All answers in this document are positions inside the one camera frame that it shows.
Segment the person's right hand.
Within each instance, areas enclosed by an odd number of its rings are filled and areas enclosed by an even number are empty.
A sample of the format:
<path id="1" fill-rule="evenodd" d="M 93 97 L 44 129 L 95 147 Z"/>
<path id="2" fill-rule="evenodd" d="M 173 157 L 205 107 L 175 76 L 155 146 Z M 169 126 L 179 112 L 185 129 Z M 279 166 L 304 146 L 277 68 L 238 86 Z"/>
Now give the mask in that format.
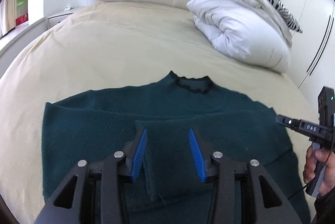
<path id="1" fill-rule="evenodd" d="M 325 165 L 324 179 L 319 188 L 319 196 L 323 197 L 332 191 L 335 184 L 334 152 L 330 152 L 325 149 L 320 149 L 313 152 L 311 146 L 308 148 L 305 156 L 305 166 L 303 171 L 303 178 L 305 183 L 310 182 L 315 177 L 314 170 L 316 168 L 316 163 L 314 162 L 314 159 L 322 163 L 327 161 Z"/>

